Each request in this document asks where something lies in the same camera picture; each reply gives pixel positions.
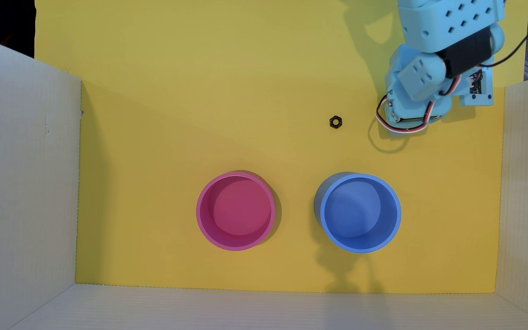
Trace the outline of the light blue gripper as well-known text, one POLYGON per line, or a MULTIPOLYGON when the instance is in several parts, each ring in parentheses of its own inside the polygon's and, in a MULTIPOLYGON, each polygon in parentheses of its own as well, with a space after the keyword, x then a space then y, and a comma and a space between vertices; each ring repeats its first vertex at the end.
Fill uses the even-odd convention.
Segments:
POLYGON ((385 76, 385 121, 389 125, 422 125, 428 105, 428 123, 445 117, 460 76, 446 77, 446 64, 435 53, 423 53, 401 44, 390 57, 385 76))

